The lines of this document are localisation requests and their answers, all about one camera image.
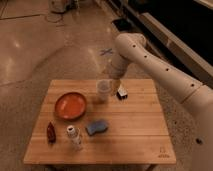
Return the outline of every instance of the bowl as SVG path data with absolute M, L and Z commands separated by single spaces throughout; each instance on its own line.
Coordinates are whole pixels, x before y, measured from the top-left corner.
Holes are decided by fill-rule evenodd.
M 55 114 L 59 118 L 73 120 L 86 112 L 86 106 L 86 98 L 81 93 L 66 93 L 57 100 L 55 104 Z

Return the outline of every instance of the tiled floor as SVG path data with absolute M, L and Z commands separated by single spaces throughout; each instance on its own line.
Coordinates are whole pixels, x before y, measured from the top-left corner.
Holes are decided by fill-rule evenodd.
M 0 1 L 0 14 L 5 5 Z M 1 18 L 46 14 L 43 0 L 9 0 Z M 0 20 L 0 170 L 48 170 L 24 165 L 22 160 L 40 105 L 52 79 L 97 79 L 106 62 L 118 55 L 111 25 L 112 16 L 91 0 L 80 1 L 80 9 L 70 10 L 63 20 L 50 23 L 45 16 Z M 102 49 L 113 54 L 101 56 Z M 149 78 L 131 64 L 125 77 Z M 157 85 L 159 98 L 177 155 L 176 166 L 155 170 L 187 171 L 194 122 L 189 114 Z M 142 170 L 140 165 L 65 166 L 65 170 Z

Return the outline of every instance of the table top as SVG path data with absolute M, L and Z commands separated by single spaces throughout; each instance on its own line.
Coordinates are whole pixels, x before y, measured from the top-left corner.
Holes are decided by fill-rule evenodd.
M 96 96 L 97 80 L 53 80 L 41 107 L 25 157 L 25 164 L 175 164 L 176 157 L 151 79 L 124 79 L 128 98 L 111 96 L 100 103 Z M 57 99 L 68 92 L 82 93 L 87 112 L 76 121 L 64 121 L 54 114 Z M 105 133 L 90 137 L 85 126 L 105 119 Z M 49 145 L 46 136 L 52 122 L 57 140 Z M 80 128 L 82 150 L 73 149 L 67 137 L 70 124 Z

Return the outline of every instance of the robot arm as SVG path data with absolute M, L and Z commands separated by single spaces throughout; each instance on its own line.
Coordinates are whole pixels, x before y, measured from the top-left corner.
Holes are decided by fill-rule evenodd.
M 143 68 L 197 122 L 202 145 L 195 147 L 191 171 L 213 170 L 213 90 L 148 52 L 144 48 L 146 39 L 142 34 L 120 34 L 115 40 L 115 46 L 120 56 L 108 64 L 109 77 L 120 79 L 131 62 Z

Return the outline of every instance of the small bottle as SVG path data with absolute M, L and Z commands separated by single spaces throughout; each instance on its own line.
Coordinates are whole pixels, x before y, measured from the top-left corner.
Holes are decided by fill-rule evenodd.
M 81 144 L 81 132 L 79 128 L 76 128 L 73 125 L 69 125 L 67 127 L 67 135 L 71 139 L 73 145 L 77 150 L 82 149 L 82 144 Z

